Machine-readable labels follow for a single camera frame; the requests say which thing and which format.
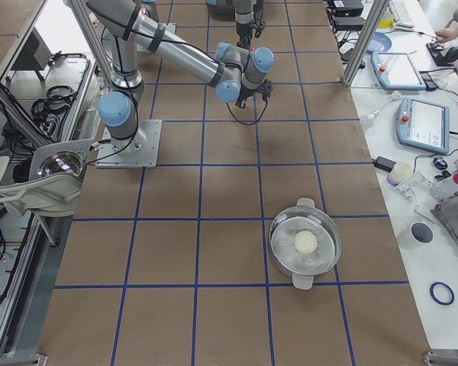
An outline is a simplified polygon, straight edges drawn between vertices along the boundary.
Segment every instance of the human hand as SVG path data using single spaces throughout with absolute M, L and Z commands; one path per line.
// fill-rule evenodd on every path
M 446 43 L 446 42 L 449 42 L 450 40 L 454 40 L 456 37 L 458 37 L 458 34 L 456 34 L 455 30 L 454 29 L 449 29 L 449 28 L 445 28 L 445 29 L 442 29 L 442 30 L 436 30 L 436 35 L 438 37 L 441 37 L 442 39 L 439 40 L 440 43 Z

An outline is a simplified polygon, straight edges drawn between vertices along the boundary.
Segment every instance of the tablet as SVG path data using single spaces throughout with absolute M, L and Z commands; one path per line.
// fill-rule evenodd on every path
M 401 144 L 441 155 L 448 153 L 450 109 L 446 105 L 404 98 L 396 123 Z
M 408 53 L 374 52 L 372 67 L 380 84 L 386 89 L 426 89 L 424 80 Z

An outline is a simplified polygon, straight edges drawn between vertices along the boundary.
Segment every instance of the blue tape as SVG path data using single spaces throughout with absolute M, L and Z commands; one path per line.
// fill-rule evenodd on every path
M 438 299 L 436 297 L 436 295 L 434 294 L 434 288 L 436 288 L 436 286 L 443 286 L 444 288 L 446 288 L 450 292 L 450 300 L 449 301 L 441 301 L 440 299 Z M 447 307 L 448 305 L 451 305 L 455 301 L 455 293 L 453 292 L 453 289 L 450 286 L 448 286 L 447 284 L 445 284 L 444 282 L 434 282 L 429 287 L 429 294 L 430 294 L 431 298 L 434 300 L 435 303 L 438 303 L 440 305 L 444 305 L 445 307 Z

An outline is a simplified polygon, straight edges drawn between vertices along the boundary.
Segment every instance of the person's arm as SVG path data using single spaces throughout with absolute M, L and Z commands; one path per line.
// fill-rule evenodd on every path
M 437 30 L 435 33 L 438 37 L 442 37 L 440 43 L 445 43 L 458 37 L 458 27 L 454 29 L 447 28 L 439 31 Z

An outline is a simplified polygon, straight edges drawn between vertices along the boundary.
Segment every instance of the keyboard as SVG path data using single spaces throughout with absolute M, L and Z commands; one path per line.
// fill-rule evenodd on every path
M 390 0 L 389 8 L 394 17 L 394 28 L 411 31 L 414 29 L 415 24 L 407 12 L 405 1 L 406 0 Z

